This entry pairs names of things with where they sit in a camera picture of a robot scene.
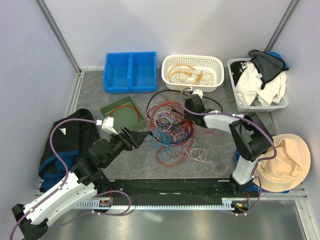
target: robotic arm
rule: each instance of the robotic arm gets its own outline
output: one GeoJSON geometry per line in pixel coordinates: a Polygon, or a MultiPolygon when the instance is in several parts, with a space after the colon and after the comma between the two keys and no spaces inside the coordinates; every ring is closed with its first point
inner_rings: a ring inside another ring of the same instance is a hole
{"type": "MultiPolygon", "coordinates": [[[[185,99],[185,107],[194,113],[218,113],[212,109],[205,109],[202,103],[202,92],[198,90],[185,99]]],[[[254,122],[270,136],[255,113],[240,116],[254,122]]],[[[270,148],[270,143],[266,138],[246,122],[229,116],[198,116],[185,111],[184,118],[203,128],[219,129],[232,134],[240,158],[229,180],[235,195],[245,192],[252,184],[251,173],[257,160],[270,148]]],[[[107,168],[123,150],[131,151],[139,148],[145,137],[150,134],[149,132],[131,131],[126,127],[122,127],[122,132],[118,133],[112,128],[112,117],[106,118],[103,123],[102,129],[111,134],[111,140],[95,141],[87,154],[72,167],[63,187],[60,187],[61,182],[59,182],[34,201],[26,205],[17,204],[12,208],[17,221],[30,211],[30,214],[19,224],[25,240],[41,238],[47,232],[48,227],[78,203],[108,191],[112,184],[102,169],[107,168]],[[34,209],[39,201],[56,189],[59,191],[34,209]]]]}

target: peach cloth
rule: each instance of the peach cloth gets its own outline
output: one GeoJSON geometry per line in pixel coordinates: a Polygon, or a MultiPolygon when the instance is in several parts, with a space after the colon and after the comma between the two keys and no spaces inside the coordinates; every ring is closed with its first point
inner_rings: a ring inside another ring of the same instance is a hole
{"type": "MultiPolygon", "coordinates": [[[[270,192],[283,192],[298,186],[307,176],[311,156],[305,141],[294,134],[280,134],[273,137],[277,156],[271,160],[261,161],[254,172],[261,178],[262,188],[270,192]]],[[[263,157],[271,157],[274,150],[270,148],[263,157]]]]}

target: white wall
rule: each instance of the white wall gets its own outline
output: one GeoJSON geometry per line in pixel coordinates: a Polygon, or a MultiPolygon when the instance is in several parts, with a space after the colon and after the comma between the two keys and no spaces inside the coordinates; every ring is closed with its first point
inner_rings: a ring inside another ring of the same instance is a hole
{"type": "Polygon", "coordinates": [[[108,52],[215,56],[264,50],[289,0],[45,0],[81,68],[108,52]]]}
{"type": "Polygon", "coordinates": [[[303,182],[320,226],[320,2],[300,1],[274,51],[280,53],[287,72],[289,105],[274,112],[281,133],[301,136],[311,151],[311,168],[303,182]]]}
{"type": "MultiPolygon", "coordinates": [[[[63,118],[76,73],[34,0],[0,1],[0,235],[11,208],[36,196],[38,165],[53,121],[63,118]]],[[[14,239],[21,239],[20,230],[14,239]]]]}

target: black cloth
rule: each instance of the black cloth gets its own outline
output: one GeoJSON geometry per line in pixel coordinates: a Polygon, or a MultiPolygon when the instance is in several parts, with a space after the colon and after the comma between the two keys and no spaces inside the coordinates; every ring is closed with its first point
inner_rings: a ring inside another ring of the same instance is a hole
{"type": "Polygon", "coordinates": [[[237,86],[237,83],[242,75],[242,73],[245,71],[245,69],[242,68],[243,64],[247,63],[248,61],[235,61],[230,65],[231,72],[232,72],[232,78],[234,81],[234,85],[237,86]]]}
{"type": "Polygon", "coordinates": [[[249,57],[252,57],[251,62],[256,70],[262,75],[261,90],[267,83],[275,79],[282,71],[289,70],[283,59],[273,56],[265,51],[252,50],[249,52],[249,57]]]}
{"type": "MultiPolygon", "coordinates": [[[[66,119],[94,120],[91,112],[87,109],[79,109],[70,116],[56,121],[52,129],[66,119]]],[[[40,191],[46,192],[58,183],[66,174],[65,168],[54,155],[50,147],[49,137],[41,157],[38,174],[44,179],[40,191]]],[[[62,124],[53,134],[52,144],[59,156],[66,162],[70,169],[82,158],[92,144],[99,139],[99,133],[95,124],[83,121],[69,121],[62,124]]]]}

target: dark gray garment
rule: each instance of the dark gray garment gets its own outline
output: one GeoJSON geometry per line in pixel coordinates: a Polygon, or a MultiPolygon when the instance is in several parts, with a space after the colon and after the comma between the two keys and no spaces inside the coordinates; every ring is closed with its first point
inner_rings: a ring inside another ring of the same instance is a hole
{"type": "Polygon", "coordinates": [[[254,64],[262,81],[261,89],[263,90],[267,83],[275,79],[282,71],[289,70],[285,61],[276,56],[272,56],[264,51],[252,50],[249,52],[252,57],[251,62],[254,64]]]}

